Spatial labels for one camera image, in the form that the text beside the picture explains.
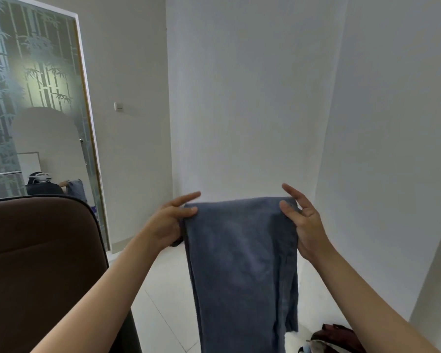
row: brown chair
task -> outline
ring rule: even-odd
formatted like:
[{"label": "brown chair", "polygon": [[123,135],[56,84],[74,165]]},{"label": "brown chair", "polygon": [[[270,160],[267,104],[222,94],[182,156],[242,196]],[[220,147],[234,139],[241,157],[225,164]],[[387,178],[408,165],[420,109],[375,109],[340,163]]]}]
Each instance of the brown chair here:
[{"label": "brown chair", "polygon": [[[0,353],[28,353],[108,268],[93,212],[59,195],[0,200]],[[110,352],[140,353],[131,312]]]}]

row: white board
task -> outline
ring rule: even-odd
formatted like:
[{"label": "white board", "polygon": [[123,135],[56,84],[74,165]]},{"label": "white board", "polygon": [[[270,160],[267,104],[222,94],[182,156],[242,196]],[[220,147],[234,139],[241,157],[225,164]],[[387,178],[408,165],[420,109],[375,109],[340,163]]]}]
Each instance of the white board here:
[{"label": "white board", "polygon": [[33,172],[41,171],[41,163],[39,162],[38,152],[18,153],[18,161],[20,162],[21,172],[24,184],[28,183],[29,175]]}]

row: pile of clothes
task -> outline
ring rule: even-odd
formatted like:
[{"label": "pile of clothes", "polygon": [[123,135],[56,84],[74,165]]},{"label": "pile of clothes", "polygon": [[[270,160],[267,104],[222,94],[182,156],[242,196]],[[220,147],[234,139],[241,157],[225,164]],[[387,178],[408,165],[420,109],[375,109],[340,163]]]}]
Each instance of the pile of clothes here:
[{"label": "pile of clothes", "polygon": [[366,353],[353,330],[337,324],[324,324],[299,349],[304,353]]}]

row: right hand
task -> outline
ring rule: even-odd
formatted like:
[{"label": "right hand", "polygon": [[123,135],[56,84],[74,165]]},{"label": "right hand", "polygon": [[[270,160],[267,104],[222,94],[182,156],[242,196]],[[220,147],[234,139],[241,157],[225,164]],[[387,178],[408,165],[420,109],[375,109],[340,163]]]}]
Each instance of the right hand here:
[{"label": "right hand", "polygon": [[299,236],[297,249],[299,249],[299,253],[304,259],[314,265],[318,260],[321,260],[322,257],[327,257],[332,254],[335,249],[325,233],[320,214],[307,197],[288,184],[283,184],[282,188],[302,207],[302,214],[300,214],[286,201],[279,203],[282,212],[291,219],[297,227],[297,235]]}]

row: door handle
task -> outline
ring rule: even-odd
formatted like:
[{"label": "door handle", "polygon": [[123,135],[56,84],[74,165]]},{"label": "door handle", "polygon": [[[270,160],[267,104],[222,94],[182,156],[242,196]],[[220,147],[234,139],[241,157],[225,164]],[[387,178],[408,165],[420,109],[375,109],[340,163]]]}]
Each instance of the door handle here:
[{"label": "door handle", "polygon": [[0,172],[0,176],[17,175],[18,173],[21,173],[21,171]]}]

